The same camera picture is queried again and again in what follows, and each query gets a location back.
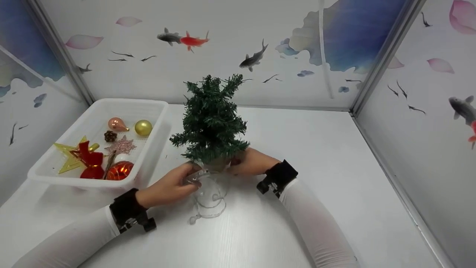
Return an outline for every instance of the pine cone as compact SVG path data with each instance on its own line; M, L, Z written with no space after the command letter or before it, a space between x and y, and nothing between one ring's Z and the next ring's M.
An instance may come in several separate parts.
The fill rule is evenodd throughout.
M106 133L104 133L104 140L106 140L107 143L113 143L116 141L117 138L118 138L117 133L114 133L111 130L108 130L106 131Z

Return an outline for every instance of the printed wall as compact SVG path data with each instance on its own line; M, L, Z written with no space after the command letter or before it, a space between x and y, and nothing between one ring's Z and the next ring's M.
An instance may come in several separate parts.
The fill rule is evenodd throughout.
M85 109L21 1L0 0L0 206Z
M459 268L476 263L475 5L427 1L358 117Z
M405 0L40 2L98 99L241 73L238 104L349 107Z

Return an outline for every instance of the wrist mount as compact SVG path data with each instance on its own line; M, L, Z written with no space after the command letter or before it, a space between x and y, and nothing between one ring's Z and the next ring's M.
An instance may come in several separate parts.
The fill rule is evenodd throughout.
M298 176L298 172L286 160L274 165L265 174L265 179L259 182L256 188L262 194L271 189L278 198L286 185Z
M142 225L146 232L157 227L154 218L147 216L147 209L137 202L137 191L137 188L132 188L119 197L116 197L114 203L109 205L112 216L121 234L137 223Z

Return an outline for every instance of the pink glitter star ornament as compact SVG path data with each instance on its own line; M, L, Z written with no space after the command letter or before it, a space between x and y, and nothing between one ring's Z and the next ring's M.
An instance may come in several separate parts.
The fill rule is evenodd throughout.
M133 145L132 142L134 140L128 140L126 136L124 135L122 139L115 141L112 146L104 148L104 150L107 150L110 154L114 152L114 150L117 150L117 154L130 154L131 150L136 148L137 146Z

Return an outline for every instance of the red christmas ball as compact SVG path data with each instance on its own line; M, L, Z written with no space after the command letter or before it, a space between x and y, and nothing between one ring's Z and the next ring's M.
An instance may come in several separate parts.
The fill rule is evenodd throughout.
M129 176L133 166L134 164L129 161L119 161L108 170L106 179L111 181L123 180Z

